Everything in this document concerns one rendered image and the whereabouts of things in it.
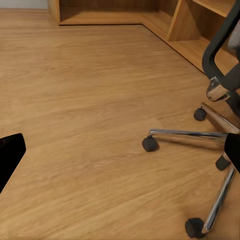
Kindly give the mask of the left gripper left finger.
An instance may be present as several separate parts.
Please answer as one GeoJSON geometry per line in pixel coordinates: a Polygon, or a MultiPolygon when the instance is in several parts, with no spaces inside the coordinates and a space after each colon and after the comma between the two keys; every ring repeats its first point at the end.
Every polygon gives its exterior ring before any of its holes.
{"type": "Polygon", "coordinates": [[[26,152],[21,133],[0,138],[0,193],[26,152]]]}

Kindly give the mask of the swivel chair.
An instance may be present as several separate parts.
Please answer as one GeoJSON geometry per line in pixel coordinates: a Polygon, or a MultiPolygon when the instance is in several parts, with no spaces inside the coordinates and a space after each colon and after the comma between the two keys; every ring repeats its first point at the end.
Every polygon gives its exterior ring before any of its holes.
{"type": "MultiPolygon", "coordinates": [[[[240,88],[240,0],[235,0],[221,27],[204,51],[201,63],[203,72],[209,78],[206,97],[211,102],[217,102],[221,99],[224,100],[228,103],[234,114],[240,118],[240,95],[236,92],[236,90],[240,88]],[[224,76],[215,64],[215,55],[233,29],[234,31],[227,46],[230,50],[236,50],[236,58],[239,63],[224,76]]],[[[227,133],[150,129],[147,137],[142,141],[143,148],[146,151],[150,151],[157,147],[157,142],[155,138],[152,137],[153,135],[218,142],[224,143],[224,145],[229,133],[240,135],[240,127],[238,125],[204,102],[200,103],[194,113],[194,118],[196,120],[204,119],[207,115],[205,110],[227,133]]],[[[237,170],[225,151],[215,162],[215,165],[221,170],[224,170],[229,164],[230,168],[228,168],[228,172],[224,177],[219,193],[216,196],[216,200],[209,211],[205,223],[198,217],[189,218],[188,221],[185,222],[185,229],[191,240],[192,238],[204,238],[206,233],[212,230],[237,170]]]]}

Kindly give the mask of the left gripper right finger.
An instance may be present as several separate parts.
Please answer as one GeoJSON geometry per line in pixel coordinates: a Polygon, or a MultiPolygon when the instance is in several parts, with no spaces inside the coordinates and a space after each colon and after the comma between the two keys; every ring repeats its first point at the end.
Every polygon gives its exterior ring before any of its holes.
{"type": "Polygon", "coordinates": [[[224,151],[240,173],[240,135],[229,133],[225,141],[224,151]]]}

